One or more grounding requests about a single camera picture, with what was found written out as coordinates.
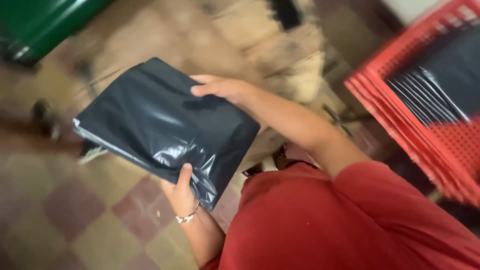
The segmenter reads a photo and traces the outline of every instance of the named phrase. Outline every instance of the hand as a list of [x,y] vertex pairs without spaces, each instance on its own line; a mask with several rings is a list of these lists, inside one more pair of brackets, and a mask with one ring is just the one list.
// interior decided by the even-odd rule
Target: hand
[[202,97],[211,94],[225,98],[233,104],[244,104],[250,95],[261,91],[260,88],[241,80],[225,79],[212,75],[193,75],[190,78],[204,84],[192,87],[191,91],[194,96]]
[[172,184],[164,179],[160,181],[160,186],[170,201],[173,211],[175,211],[177,216],[182,218],[192,214],[195,210],[195,206],[197,205],[195,196],[190,189],[192,171],[192,165],[185,163],[180,170],[180,176],[177,184]]

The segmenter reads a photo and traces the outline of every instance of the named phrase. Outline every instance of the green container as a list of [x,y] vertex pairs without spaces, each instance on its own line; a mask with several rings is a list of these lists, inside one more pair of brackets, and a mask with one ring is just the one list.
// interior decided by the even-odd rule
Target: green container
[[0,0],[0,53],[34,65],[112,1]]

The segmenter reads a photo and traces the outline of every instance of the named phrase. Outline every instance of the red shirt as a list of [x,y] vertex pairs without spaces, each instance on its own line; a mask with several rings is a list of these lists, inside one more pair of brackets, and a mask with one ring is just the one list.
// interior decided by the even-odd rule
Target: red shirt
[[241,194],[204,269],[480,269],[480,240],[379,162],[333,182],[297,163],[249,178]]

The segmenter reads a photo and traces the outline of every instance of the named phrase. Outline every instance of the red crate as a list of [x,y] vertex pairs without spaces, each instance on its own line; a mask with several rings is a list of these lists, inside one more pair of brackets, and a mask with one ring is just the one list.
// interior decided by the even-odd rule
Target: red crate
[[480,206],[480,116],[423,126],[384,80],[448,27],[478,20],[478,0],[431,9],[346,80],[346,86],[448,197]]

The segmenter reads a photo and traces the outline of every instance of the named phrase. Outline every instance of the package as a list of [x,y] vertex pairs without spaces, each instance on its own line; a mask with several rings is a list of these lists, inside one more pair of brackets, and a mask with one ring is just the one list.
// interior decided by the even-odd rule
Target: package
[[127,70],[74,120],[74,130],[176,183],[183,164],[201,205],[213,210],[260,125],[224,98],[195,97],[189,76],[158,58]]
[[469,122],[480,114],[480,26],[448,29],[386,80],[424,125]]

